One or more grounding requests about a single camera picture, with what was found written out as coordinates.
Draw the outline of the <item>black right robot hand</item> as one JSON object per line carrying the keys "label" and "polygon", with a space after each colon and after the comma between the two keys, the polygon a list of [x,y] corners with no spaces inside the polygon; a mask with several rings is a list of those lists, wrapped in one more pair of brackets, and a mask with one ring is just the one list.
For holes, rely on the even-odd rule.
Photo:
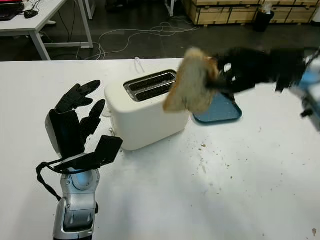
{"label": "black right robot hand", "polygon": [[231,48],[214,56],[217,60],[217,79],[207,79],[205,87],[225,94],[236,94],[261,83],[274,83],[271,57],[263,51],[249,48]]}

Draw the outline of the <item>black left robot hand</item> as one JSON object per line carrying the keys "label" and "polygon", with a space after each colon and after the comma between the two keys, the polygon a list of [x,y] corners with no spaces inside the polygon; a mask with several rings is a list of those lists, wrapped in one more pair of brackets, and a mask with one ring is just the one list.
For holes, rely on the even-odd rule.
{"label": "black left robot hand", "polygon": [[55,152],[62,159],[82,154],[87,138],[98,128],[106,104],[104,99],[99,100],[89,115],[82,120],[79,120],[76,109],[93,103],[93,99],[87,95],[97,90],[100,84],[100,80],[93,80],[84,85],[77,83],[47,114],[45,128]]}

